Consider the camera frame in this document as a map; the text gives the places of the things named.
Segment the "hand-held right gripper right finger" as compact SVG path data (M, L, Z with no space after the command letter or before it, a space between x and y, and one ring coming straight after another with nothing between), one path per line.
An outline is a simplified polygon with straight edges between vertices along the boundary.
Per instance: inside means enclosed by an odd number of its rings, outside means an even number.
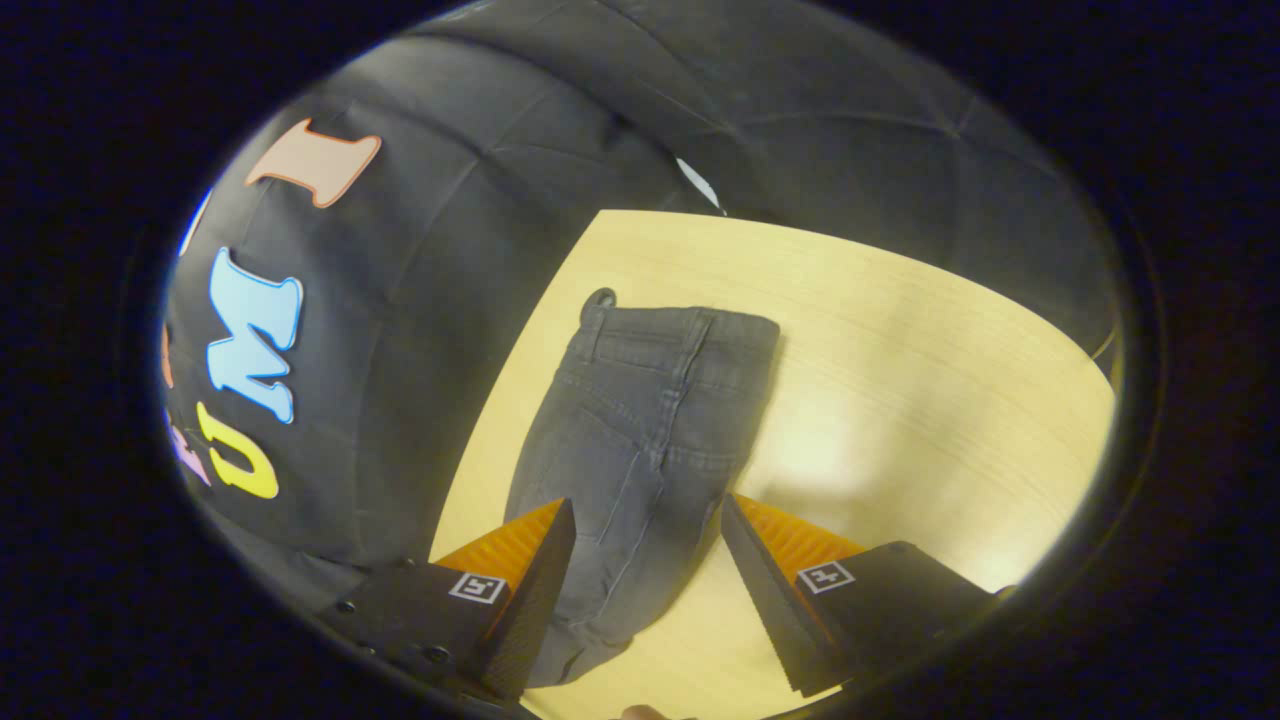
M861 688L925 657L1001 601L906 541L865 548L745 495L721 534L792 689Z

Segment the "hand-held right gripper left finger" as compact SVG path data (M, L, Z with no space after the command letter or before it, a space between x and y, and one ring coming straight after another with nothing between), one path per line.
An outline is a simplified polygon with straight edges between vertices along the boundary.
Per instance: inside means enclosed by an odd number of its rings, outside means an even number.
M454 697L517 701L577 538L557 498L435 562L381 568L334 602L334 630Z

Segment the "dark grey jeans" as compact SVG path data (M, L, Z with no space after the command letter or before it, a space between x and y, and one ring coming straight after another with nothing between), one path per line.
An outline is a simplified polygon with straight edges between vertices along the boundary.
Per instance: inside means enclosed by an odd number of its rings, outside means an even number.
M760 425L780 325L710 307L580 314L506 502L572 505L576 539L531 688L625 652L678 598Z

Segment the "black backdrop cloth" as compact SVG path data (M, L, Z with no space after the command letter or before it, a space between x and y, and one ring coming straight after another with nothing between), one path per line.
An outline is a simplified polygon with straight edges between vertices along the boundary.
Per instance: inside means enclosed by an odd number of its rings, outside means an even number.
M1105 348L1105 234L978 91L804 0L475 0L237 152L166 292L195 502L316 612L422 559L483 400L604 209L902 254Z

